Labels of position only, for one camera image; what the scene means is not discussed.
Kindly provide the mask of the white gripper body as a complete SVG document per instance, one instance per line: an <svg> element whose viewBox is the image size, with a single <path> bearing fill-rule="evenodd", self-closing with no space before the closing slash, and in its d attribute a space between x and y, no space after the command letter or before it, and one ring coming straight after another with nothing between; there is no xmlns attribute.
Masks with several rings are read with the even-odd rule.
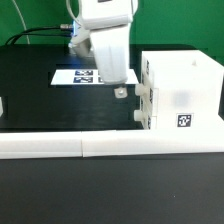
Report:
<svg viewBox="0 0 224 224"><path fill-rule="evenodd" d="M138 0L79 0L96 66L105 84L123 84L129 72L129 36Z"/></svg>

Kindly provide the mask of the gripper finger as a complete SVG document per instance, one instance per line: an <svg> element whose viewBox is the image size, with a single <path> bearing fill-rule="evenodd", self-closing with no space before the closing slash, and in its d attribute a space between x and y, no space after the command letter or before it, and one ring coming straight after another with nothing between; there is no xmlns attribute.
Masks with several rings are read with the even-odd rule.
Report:
<svg viewBox="0 0 224 224"><path fill-rule="evenodd" d="M126 87L118 87L114 89L114 94L116 98L126 98L128 96Z"/></svg>

